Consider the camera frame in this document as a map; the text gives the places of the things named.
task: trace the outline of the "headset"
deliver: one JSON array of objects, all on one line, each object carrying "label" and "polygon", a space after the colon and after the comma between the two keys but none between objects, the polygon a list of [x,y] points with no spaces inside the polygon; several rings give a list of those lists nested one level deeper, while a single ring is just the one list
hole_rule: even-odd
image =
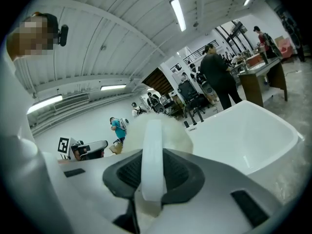
[{"label": "headset", "polygon": [[40,13],[40,12],[35,12],[31,15],[31,17],[34,16],[47,18],[48,23],[50,24],[50,27],[53,28],[53,33],[55,34],[54,38],[56,39],[56,42],[54,43],[59,44],[62,47],[66,45],[68,34],[68,26],[66,24],[62,25],[61,29],[59,30],[59,23],[56,16],[49,13]]}]

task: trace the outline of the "red object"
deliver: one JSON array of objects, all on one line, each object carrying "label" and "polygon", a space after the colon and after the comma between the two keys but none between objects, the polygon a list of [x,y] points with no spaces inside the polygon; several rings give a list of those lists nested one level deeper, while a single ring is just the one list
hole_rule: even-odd
[{"label": "red object", "polygon": [[268,51],[269,50],[269,46],[265,43],[265,38],[264,38],[264,35],[262,32],[260,32],[259,34],[259,40],[260,40],[260,43],[261,45],[264,45],[265,46],[265,51]]},{"label": "red object", "polygon": [[261,57],[261,55],[256,55],[255,57],[253,58],[250,58],[247,60],[248,64],[252,67],[252,66],[255,66],[256,64],[262,62],[263,59]]},{"label": "red object", "polygon": [[289,58],[293,54],[293,47],[289,38],[280,40],[278,42],[278,49],[282,53],[283,58]]}]

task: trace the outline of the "black jacket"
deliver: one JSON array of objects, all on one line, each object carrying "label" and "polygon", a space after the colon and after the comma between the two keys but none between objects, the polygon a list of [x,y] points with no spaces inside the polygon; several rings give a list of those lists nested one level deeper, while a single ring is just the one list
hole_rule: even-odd
[{"label": "black jacket", "polygon": [[235,85],[235,80],[228,69],[228,65],[218,54],[207,54],[200,63],[200,73],[205,75],[211,87],[216,90],[227,90]]},{"label": "black jacket", "polygon": [[157,95],[152,95],[152,96],[151,96],[151,99],[148,97],[148,99],[147,99],[147,104],[148,104],[150,107],[155,106],[157,103],[159,103],[159,97],[158,97]]}]

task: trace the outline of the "black pad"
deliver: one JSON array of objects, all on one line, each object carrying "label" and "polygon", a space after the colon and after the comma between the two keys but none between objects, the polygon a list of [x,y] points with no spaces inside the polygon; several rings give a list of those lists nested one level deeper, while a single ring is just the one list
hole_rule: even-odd
[{"label": "black pad", "polygon": [[[187,202],[200,191],[205,177],[197,165],[167,149],[163,149],[163,164],[167,193],[162,205]],[[115,196],[132,200],[141,183],[141,165],[142,151],[108,167],[104,184]]]},{"label": "black pad", "polygon": [[231,196],[254,228],[268,220],[269,216],[246,191],[235,191]]},{"label": "black pad", "polygon": [[79,174],[82,174],[85,172],[86,172],[85,170],[78,168],[78,169],[66,171],[66,172],[64,172],[64,174],[66,177],[72,177],[72,176],[76,176],[76,175],[79,175]]}]

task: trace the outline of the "woman in black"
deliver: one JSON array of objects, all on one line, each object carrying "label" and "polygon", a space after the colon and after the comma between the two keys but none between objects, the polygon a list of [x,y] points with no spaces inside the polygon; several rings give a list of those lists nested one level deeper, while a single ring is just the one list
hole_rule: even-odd
[{"label": "woman in black", "polygon": [[212,44],[205,46],[204,52],[207,54],[200,63],[200,73],[205,75],[206,80],[217,93],[223,109],[231,107],[229,95],[237,104],[242,101],[239,97],[236,82],[230,73],[230,68],[222,57],[216,53]]}]

